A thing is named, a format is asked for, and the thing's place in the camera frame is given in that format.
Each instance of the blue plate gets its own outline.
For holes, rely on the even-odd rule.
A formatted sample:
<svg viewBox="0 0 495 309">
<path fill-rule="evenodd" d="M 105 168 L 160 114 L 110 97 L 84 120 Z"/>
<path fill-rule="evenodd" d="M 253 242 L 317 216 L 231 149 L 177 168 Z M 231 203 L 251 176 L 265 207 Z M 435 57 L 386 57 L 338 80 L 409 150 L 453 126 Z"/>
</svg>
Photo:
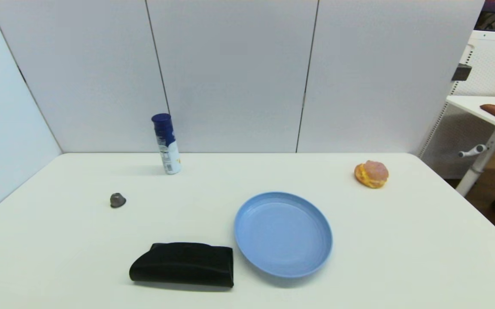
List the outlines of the blue plate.
<svg viewBox="0 0 495 309">
<path fill-rule="evenodd" d="M 282 278 L 312 274 L 331 253 L 331 229 L 324 215 L 289 193 L 263 193 L 245 202 L 234 233 L 249 262 Z"/>
</svg>

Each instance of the blue can lid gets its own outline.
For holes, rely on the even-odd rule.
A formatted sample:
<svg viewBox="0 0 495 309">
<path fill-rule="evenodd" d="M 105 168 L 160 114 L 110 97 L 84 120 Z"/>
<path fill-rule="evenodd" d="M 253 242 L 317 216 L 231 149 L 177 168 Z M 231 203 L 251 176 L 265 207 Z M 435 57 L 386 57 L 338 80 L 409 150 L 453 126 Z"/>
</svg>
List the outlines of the blue can lid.
<svg viewBox="0 0 495 309">
<path fill-rule="evenodd" d="M 156 128 L 158 127 L 172 127 L 170 114 L 157 114 L 152 117 L 152 121 Z"/>
</svg>

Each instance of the small gray rock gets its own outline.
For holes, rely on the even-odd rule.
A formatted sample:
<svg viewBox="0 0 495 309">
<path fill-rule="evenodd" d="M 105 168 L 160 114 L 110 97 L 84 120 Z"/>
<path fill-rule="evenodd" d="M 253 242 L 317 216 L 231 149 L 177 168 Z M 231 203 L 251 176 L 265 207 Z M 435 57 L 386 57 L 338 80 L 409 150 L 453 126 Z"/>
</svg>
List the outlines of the small gray rock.
<svg viewBox="0 0 495 309">
<path fill-rule="evenodd" d="M 120 193 L 114 193 L 110 196 L 110 207 L 116 209 L 125 204 L 127 200 Z"/>
</svg>

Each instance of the pastry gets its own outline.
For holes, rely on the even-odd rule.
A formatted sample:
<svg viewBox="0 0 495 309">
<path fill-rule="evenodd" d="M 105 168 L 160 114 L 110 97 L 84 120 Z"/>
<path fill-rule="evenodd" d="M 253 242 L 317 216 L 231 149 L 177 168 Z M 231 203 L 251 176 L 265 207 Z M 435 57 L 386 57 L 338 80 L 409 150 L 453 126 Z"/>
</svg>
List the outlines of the pastry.
<svg viewBox="0 0 495 309">
<path fill-rule="evenodd" d="M 389 178 L 389 171 L 381 162 L 367 161 L 354 170 L 356 179 L 370 188 L 382 187 Z"/>
</svg>

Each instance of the white desk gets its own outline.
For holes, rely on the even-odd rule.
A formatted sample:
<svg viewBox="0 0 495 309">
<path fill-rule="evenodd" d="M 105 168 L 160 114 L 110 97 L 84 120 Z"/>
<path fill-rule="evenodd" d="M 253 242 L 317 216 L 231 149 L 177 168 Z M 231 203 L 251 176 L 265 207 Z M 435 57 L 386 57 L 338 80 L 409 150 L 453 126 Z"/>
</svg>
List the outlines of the white desk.
<svg viewBox="0 0 495 309">
<path fill-rule="evenodd" d="M 457 106 L 463 111 L 469 112 L 495 126 L 495 116 L 480 108 L 483 104 L 495 105 L 495 97 L 448 96 L 446 101 L 449 104 Z M 495 152 L 495 131 L 488 139 L 486 146 L 488 150 L 478 156 L 477 160 L 467 171 L 465 176 L 463 176 L 459 186 L 456 188 L 456 190 L 463 196 L 467 195 L 469 190 L 473 187 L 479 176 L 482 174 L 483 169 L 486 167 L 487 162 Z"/>
<path fill-rule="evenodd" d="M 359 184 L 377 160 L 389 182 Z M 0 308 L 495 308 L 495 227 L 409 154 L 65 154 L 0 204 Z M 266 191 L 300 195 L 334 236 L 320 272 L 292 282 L 255 271 L 232 233 Z M 121 192 L 127 203 L 109 206 Z M 129 266 L 153 242 L 231 246 L 231 290 L 140 285 Z"/>
</svg>

